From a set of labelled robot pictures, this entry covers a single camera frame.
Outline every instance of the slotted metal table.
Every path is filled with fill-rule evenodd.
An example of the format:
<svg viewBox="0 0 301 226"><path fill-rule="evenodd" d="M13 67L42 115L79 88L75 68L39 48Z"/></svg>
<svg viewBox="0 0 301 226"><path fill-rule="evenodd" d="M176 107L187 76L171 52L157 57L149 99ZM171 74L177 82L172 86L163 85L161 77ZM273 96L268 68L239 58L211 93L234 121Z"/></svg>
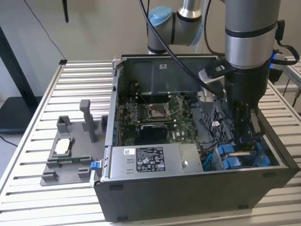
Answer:
<svg viewBox="0 0 301 226"><path fill-rule="evenodd" d="M289 56L287 60L294 60L294 57ZM301 89L301 61L294 66L283 67L283 72Z"/></svg>
<svg viewBox="0 0 301 226"><path fill-rule="evenodd" d="M94 119L108 114L112 62L70 62L57 69L19 147L0 180L0 226L110 225L89 183L40 186L59 115L83 121L79 102L91 100ZM301 167L301 118L269 84L259 107ZM240 210L123 225L301 225L301 173L271 190L253 210Z"/></svg>

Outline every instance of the gray floor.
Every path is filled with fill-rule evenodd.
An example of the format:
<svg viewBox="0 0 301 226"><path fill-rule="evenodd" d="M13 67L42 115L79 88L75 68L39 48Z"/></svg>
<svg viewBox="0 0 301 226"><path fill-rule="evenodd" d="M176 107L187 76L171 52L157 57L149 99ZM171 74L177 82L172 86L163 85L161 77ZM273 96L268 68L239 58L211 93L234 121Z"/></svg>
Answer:
<svg viewBox="0 0 301 226"><path fill-rule="evenodd" d="M6 139L7 141L18 145L23 135L22 134L18 134L18 135L1 134L1 136L4 139ZM10 144L4 142L2 139L0 139L0 178L2 177L2 174L4 173L15 150L16 150L15 146L10 145Z"/></svg>

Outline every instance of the robotic arm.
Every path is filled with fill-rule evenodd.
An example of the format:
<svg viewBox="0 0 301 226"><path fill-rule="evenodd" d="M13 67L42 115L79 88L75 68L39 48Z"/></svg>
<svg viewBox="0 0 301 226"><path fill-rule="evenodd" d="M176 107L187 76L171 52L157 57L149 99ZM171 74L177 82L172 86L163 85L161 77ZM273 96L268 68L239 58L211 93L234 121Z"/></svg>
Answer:
<svg viewBox="0 0 301 226"><path fill-rule="evenodd" d="M275 38L280 46L287 47L280 43L284 32L284 21L278 21L281 0L223 2L226 5L225 59L220 65L225 69L216 72L219 65L209 65L211 71L204 69L200 78L209 84L210 79L224 77L228 110L236 132L235 143L243 143L245 138L261 133L257 119L258 102L266 92L271 63L293 65L298 62L299 55L289 47L287 49L293 53L295 61L271 59ZM196 44L202 33L199 0L183 0L176 13L168 7L154 8L149 19L167 45ZM157 54L165 53L166 49L151 29L148 49Z"/></svg>

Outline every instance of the blue latch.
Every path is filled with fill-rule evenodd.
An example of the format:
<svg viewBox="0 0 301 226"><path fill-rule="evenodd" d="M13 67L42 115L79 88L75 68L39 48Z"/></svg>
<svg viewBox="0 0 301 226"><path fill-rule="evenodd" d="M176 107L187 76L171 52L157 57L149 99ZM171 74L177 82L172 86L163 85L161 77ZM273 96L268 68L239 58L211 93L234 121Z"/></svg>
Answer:
<svg viewBox="0 0 301 226"><path fill-rule="evenodd" d="M91 162L90 168L91 168L91 170L99 170L100 169L100 161Z"/></svg>
<svg viewBox="0 0 301 226"><path fill-rule="evenodd" d="M226 153L234 153L234 148L232 145L220 145L218 147L218 151L220 155L224 155ZM233 156L233 157L228 157L226 159L224 159L223 161L224 164L224 168L225 169L230 169L232 167L239 167L241 166L239 160L237 157Z"/></svg>

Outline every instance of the black stand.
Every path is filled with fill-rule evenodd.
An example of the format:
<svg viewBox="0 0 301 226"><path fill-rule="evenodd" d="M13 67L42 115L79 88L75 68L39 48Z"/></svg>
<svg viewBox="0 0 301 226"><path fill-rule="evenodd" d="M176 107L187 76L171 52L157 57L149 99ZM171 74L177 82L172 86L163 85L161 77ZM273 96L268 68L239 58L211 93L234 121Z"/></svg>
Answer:
<svg viewBox="0 0 301 226"><path fill-rule="evenodd" d="M41 97L34 96L1 26L0 57L22 96L8 98L0 108L0 133L24 133Z"/></svg>

